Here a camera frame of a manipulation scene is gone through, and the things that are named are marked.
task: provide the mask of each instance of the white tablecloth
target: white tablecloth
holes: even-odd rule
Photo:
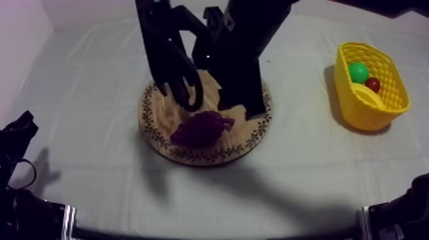
[[[183,35],[187,49],[193,37]],[[396,63],[411,108],[388,131],[344,127],[332,88],[343,41]],[[429,169],[429,41],[292,13],[260,58],[273,95],[265,139],[217,169],[164,160],[139,139],[137,103],[151,81],[137,16],[54,33],[8,120],[29,109],[39,132],[37,196],[78,209],[78,224],[160,237],[280,237],[349,224]],[[14,183],[25,182],[20,166]]]

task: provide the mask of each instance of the purple grapes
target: purple grapes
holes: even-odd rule
[[[201,112],[180,124],[170,139],[179,146],[208,147],[215,144],[224,130],[230,131],[234,122],[215,111]]]

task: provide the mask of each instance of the round wooden board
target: round wooden board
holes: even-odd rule
[[[267,85],[262,84],[262,94],[266,105],[266,114],[257,119],[246,121],[246,109],[239,105],[232,109],[218,111],[218,90],[220,86],[206,71],[199,72],[204,88],[204,102],[196,112],[187,112],[173,99],[165,85],[167,96],[162,96],[154,83],[150,83],[139,102],[139,128],[145,139],[162,156],[185,165],[212,166],[236,160],[250,152],[264,137],[273,114],[273,102]],[[195,94],[188,87],[191,102]],[[215,145],[203,149],[180,147],[170,142],[170,136],[179,124],[198,112],[218,111],[223,117],[235,119],[231,131],[224,131]]]

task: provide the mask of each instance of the toy fruit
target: toy fruit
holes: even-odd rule
[[[381,101],[381,98],[377,93],[373,92],[370,88],[353,82],[352,90],[361,97],[363,101],[365,101],[369,105],[373,105],[374,107],[378,107],[380,109],[384,108],[384,104]]]
[[[357,82],[360,84],[363,84],[370,76],[368,68],[363,63],[350,63],[349,73],[350,77],[352,78],[352,82]]]
[[[370,77],[366,82],[365,86],[372,89],[372,91],[378,93],[380,91],[380,81],[375,77]]]
[[[234,122],[234,119],[223,118],[215,111],[201,112],[180,124],[170,140],[179,146],[208,147],[215,144],[224,130],[230,131]]]

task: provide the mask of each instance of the plastic basket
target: plastic basket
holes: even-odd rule
[[[380,80],[378,95],[384,108],[363,101],[352,90],[348,65],[353,62],[364,63],[370,77]],[[407,91],[392,59],[364,43],[346,42],[340,45],[335,64],[335,86],[343,118],[361,130],[379,130],[410,108]]]

